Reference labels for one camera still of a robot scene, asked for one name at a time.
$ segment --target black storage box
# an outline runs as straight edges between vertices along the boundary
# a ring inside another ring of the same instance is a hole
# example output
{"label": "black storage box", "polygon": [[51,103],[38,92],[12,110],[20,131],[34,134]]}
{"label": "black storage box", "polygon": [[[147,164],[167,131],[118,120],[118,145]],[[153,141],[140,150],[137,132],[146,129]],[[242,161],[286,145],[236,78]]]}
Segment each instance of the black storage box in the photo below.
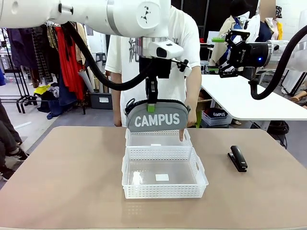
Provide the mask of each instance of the black storage box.
{"label": "black storage box", "polygon": [[113,109],[110,93],[91,92],[90,97],[93,109]]}

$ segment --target black shoe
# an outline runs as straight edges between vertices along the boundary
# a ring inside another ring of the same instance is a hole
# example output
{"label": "black shoe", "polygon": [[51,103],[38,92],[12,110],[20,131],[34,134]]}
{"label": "black shoe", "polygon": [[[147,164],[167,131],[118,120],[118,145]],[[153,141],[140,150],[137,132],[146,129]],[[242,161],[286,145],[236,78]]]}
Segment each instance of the black shoe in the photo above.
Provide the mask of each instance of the black shoe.
{"label": "black shoe", "polygon": [[7,154],[6,156],[16,161],[25,161],[28,158],[28,155],[21,148],[19,148],[18,153]]}
{"label": "black shoe", "polygon": [[9,169],[5,165],[0,166],[0,175],[3,177],[5,181],[8,181],[10,177],[13,176],[14,172],[15,171],[13,169]]}

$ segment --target white label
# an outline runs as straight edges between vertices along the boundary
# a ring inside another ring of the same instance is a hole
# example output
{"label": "white label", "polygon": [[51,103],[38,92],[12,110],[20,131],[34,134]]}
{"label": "white label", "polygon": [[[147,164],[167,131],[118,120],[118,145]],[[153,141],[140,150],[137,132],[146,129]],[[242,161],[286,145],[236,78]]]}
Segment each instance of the white label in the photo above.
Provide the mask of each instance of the white label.
{"label": "white label", "polygon": [[107,97],[99,97],[100,103],[109,103],[109,99]]}
{"label": "white label", "polygon": [[155,180],[156,181],[169,181],[168,174],[156,174]]}

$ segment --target gray bag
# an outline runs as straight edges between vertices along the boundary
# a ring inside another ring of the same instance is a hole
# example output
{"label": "gray bag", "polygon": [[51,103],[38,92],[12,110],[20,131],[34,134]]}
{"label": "gray bag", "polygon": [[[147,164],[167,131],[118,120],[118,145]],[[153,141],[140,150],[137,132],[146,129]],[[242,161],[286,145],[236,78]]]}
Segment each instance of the gray bag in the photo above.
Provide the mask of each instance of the gray bag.
{"label": "gray bag", "polygon": [[147,100],[127,105],[126,126],[130,132],[178,130],[187,127],[190,108],[176,100],[157,100],[148,112]]}

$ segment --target white plastic basket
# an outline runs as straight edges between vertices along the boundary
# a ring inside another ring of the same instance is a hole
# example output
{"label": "white plastic basket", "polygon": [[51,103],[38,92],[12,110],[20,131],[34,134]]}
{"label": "white plastic basket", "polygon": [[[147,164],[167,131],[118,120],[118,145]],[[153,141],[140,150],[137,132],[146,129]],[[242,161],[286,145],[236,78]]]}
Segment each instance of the white plastic basket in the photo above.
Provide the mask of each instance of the white plastic basket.
{"label": "white plastic basket", "polygon": [[192,143],[186,129],[182,142],[179,140],[179,130],[131,133],[126,129],[128,146],[192,146]]}
{"label": "white plastic basket", "polygon": [[222,126],[228,125],[232,121],[232,117],[227,115],[227,117],[217,117],[211,118],[205,112],[202,112],[202,119],[209,125],[209,126]]}
{"label": "white plastic basket", "polygon": [[209,184],[193,147],[126,147],[122,172],[127,199],[201,198]]}

